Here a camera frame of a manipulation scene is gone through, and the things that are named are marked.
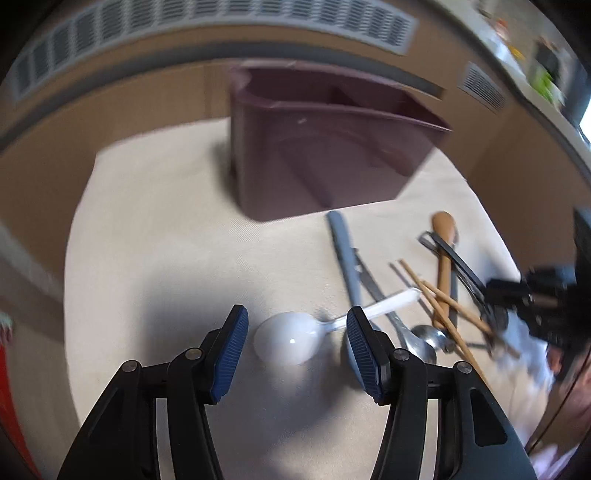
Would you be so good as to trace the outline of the steel spoon textured handle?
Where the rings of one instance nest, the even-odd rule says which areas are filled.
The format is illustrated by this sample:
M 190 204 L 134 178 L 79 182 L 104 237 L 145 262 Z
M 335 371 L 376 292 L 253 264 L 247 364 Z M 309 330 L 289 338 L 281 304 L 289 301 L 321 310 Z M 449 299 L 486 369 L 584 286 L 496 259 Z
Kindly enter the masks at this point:
M 363 263 L 360 254 L 355 252 L 355 256 L 356 267 L 358 267 L 359 277 L 363 287 L 365 287 L 376 302 L 384 300 L 386 295 L 382 292 L 372 274 L 370 274 L 365 263 Z M 416 336 L 415 333 L 403 323 L 402 319 L 396 312 L 388 313 L 387 317 L 393 324 L 394 330 L 396 330 L 403 348 L 406 348 L 427 364 L 435 364 L 437 362 L 435 349 L 425 340 Z

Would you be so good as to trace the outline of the white plastic spoon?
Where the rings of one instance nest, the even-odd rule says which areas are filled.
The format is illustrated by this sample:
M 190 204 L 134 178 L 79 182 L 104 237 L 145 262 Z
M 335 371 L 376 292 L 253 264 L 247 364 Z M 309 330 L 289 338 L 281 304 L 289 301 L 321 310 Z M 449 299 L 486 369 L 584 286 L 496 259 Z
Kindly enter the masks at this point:
M 368 319 L 374 319 L 416 302 L 420 295 L 418 288 L 408 288 L 362 310 Z M 280 366 L 300 365 L 315 356 L 325 335 L 345 328 L 346 315 L 321 321 L 308 313 L 280 313 L 259 325 L 253 337 L 253 347 L 263 362 Z

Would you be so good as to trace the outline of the grey-blue plastic spoon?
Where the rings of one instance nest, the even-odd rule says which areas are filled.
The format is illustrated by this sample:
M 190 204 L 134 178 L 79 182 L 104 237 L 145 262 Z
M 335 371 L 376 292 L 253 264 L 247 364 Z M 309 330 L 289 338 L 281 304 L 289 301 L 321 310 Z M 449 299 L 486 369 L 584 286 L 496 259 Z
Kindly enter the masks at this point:
M 329 211 L 327 219 L 331 229 L 335 254 L 338 257 L 342 275 L 344 276 L 346 291 L 348 291 L 349 302 L 351 302 L 352 306 L 361 306 L 361 283 L 359 272 L 356 271 L 355 251 L 353 251 L 351 239 L 349 239 L 349 230 L 346 227 L 345 218 L 342 217 L 339 211 Z

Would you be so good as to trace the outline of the wooden chopstick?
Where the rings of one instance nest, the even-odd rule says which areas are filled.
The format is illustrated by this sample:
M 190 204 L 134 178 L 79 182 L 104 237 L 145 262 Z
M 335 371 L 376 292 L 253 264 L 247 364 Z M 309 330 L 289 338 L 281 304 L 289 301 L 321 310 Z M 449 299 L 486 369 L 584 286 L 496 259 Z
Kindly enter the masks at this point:
M 401 259 L 399 263 L 409 274 L 409 276 L 413 279 L 417 287 L 423 292 L 426 299 L 432 304 L 434 310 L 437 312 L 441 320 L 449 319 L 449 315 L 444 312 L 443 308 L 439 303 L 440 300 L 442 300 L 448 306 L 456 309 L 465 319 L 467 319 L 470 323 L 476 326 L 483 333 L 489 336 L 494 335 L 492 328 L 489 327 L 476 314 L 469 311 L 467 308 L 462 306 L 456 300 L 452 299 L 450 295 L 444 293 L 439 288 L 431 285 L 429 282 L 426 282 L 425 280 L 420 279 L 419 276 L 414 272 L 414 270 L 408 265 L 408 263 L 404 259 Z
M 424 283 L 421 281 L 421 279 L 412 270 L 408 270 L 407 273 L 411 276 L 411 278 L 416 283 L 418 288 L 422 291 L 422 294 L 425 296 L 427 301 L 432 305 L 437 316 L 439 317 L 439 319 L 441 320 L 443 325 L 446 327 L 449 334 L 451 335 L 453 340 L 456 342 L 456 344 L 458 345 L 460 350 L 463 352 L 467 361 L 472 365 L 472 367 L 481 376 L 481 378 L 483 379 L 485 384 L 488 385 L 488 382 L 486 380 L 486 376 L 485 376 L 483 370 L 481 369 L 480 365 L 478 364 L 476 358 L 472 354 L 472 351 L 470 350 L 470 348 L 468 347 L 468 345 L 466 344 L 466 342 L 464 341 L 464 339 L 460 335 L 457 328 L 453 325 L 451 320 L 445 314 L 443 308 L 440 306 L 438 301 L 434 298 L 434 296 L 429 292 L 428 288 L 424 285 Z

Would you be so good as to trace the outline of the brown wooden spoon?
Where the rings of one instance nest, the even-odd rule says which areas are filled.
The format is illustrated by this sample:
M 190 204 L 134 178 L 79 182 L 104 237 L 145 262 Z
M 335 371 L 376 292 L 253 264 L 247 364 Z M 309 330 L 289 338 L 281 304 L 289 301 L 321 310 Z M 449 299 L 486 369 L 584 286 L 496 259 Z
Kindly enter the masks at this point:
M 436 212 L 431 218 L 433 232 L 437 233 L 451 248 L 454 248 L 458 240 L 458 232 L 455 219 L 446 211 Z M 438 249 L 438 283 L 437 287 L 452 296 L 457 292 L 455 274 L 452 270 L 452 261 L 450 257 L 441 249 Z M 441 309 L 448 315 L 448 318 L 454 325 L 457 325 L 457 311 L 452 309 L 449 304 L 437 299 Z

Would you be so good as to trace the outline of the black shovel-handle spoon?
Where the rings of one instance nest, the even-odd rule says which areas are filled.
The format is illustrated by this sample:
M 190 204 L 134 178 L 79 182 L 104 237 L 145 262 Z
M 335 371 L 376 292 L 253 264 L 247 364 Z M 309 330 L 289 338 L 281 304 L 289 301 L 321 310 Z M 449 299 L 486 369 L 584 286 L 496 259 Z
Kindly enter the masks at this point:
M 485 305 L 485 285 L 452 246 L 447 244 L 439 234 L 431 231 L 423 232 L 419 237 L 419 242 L 434 254 L 443 253 L 451 260 L 451 293 L 453 299 L 458 299 L 458 283 L 461 282 L 469 292 L 472 300 L 479 307 Z

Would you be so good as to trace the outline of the white table cloth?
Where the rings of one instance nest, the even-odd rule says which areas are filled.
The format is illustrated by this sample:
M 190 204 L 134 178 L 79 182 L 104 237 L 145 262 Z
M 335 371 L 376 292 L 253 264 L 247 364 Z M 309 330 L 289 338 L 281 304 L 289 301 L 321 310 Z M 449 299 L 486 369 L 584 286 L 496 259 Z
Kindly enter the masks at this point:
M 229 190 L 228 120 L 159 130 L 98 153 L 72 222 L 65 261 L 65 351 L 82 424 L 118 367 L 168 362 L 249 311 L 228 395 L 208 408 L 225 479 L 369 479 L 388 409 L 362 389 L 342 332 L 293 368 L 259 361 L 252 334 L 273 314 L 320 318 L 349 310 L 325 214 L 259 223 Z M 455 217 L 458 253 L 483 280 L 519 276 L 478 197 L 433 151 L 391 202 L 346 209 L 353 247 L 384 294 L 405 289 L 405 260 L 436 283 L 418 237 L 437 211 Z

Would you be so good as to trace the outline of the maroon plastic utensil caddy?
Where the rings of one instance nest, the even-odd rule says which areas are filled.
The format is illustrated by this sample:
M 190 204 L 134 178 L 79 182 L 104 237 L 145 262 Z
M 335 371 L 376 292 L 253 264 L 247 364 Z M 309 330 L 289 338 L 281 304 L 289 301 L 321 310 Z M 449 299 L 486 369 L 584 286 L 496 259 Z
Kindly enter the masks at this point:
M 391 80 L 245 62 L 228 73 L 238 204 L 263 222 L 393 200 L 451 126 Z

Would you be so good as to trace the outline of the small silver vent grille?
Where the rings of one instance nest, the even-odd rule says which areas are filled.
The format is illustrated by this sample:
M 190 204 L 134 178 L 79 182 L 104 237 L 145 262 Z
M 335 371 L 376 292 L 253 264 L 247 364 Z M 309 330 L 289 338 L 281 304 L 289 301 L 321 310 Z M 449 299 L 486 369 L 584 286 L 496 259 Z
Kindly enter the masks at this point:
M 506 105 L 502 89 L 474 62 L 467 63 L 458 88 L 495 113 Z

